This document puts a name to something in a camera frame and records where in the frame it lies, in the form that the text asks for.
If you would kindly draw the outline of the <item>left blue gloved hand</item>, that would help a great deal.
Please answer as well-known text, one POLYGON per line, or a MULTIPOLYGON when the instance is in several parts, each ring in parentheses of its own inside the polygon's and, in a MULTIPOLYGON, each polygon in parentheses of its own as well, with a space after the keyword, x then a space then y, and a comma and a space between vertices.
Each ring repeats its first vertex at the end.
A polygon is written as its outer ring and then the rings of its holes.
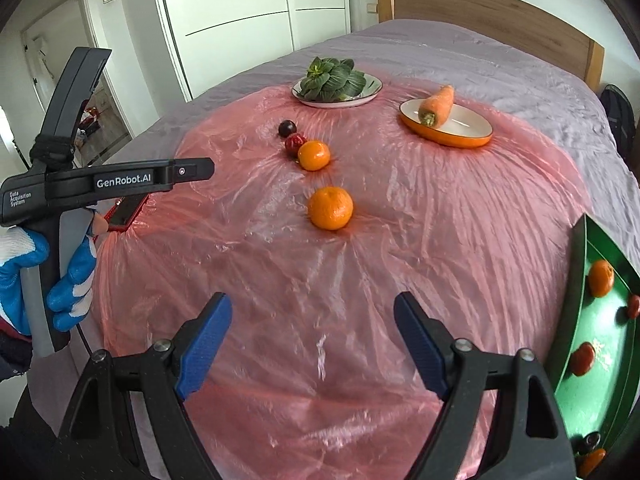
POLYGON ((65 272, 43 234, 14 226, 1 234, 1 326, 11 335, 66 333, 88 315, 96 274, 94 238, 107 231, 96 212, 65 272))

